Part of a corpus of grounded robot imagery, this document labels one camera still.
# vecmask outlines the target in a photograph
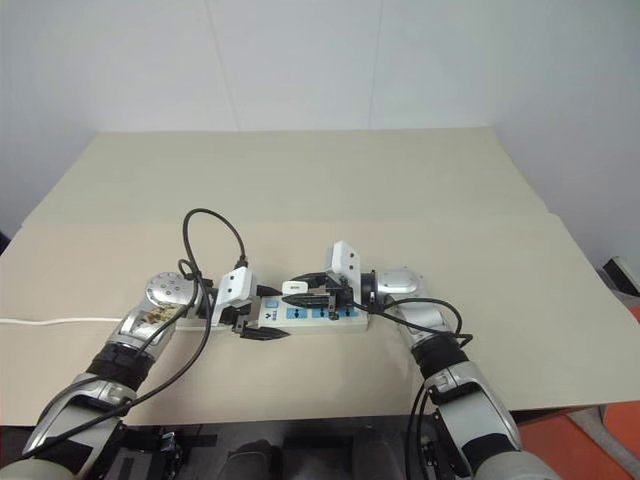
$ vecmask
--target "beige tabletop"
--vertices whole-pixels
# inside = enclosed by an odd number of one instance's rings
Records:
[[[180,152],[200,172],[191,190],[179,169],[159,168]],[[293,157],[306,160],[286,176],[270,173]],[[353,183],[332,184],[321,159]],[[366,180],[355,178],[367,163]],[[208,179],[215,188],[204,188]],[[263,183],[275,185],[271,193]],[[293,195],[292,184],[300,185]],[[397,215],[384,198],[399,199]],[[238,224],[265,284],[318,270],[339,239],[360,252],[365,269],[420,271],[431,294],[461,309],[465,331],[476,336],[466,350],[508,408],[640,398],[639,382],[621,380],[636,376],[635,320],[486,129],[100,136],[0,257],[0,316],[122,316],[149,277],[183,256],[180,221],[195,206]],[[235,244],[206,218],[192,231],[201,267],[219,278],[232,267]],[[33,424],[112,328],[0,326],[0,423]],[[142,390],[177,370],[199,335],[177,332]],[[182,380],[127,422],[403,414],[414,380],[396,326],[383,319],[365,333],[273,342],[222,333]]]

